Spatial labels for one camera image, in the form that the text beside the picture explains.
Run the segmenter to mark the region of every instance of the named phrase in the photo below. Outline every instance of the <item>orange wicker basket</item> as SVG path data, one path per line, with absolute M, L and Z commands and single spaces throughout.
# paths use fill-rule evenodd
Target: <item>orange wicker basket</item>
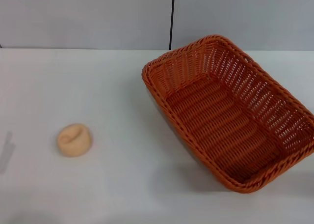
M 314 116 L 225 37 L 165 53 L 142 77 L 192 152 L 230 190 L 257 191 L 313 153 Z

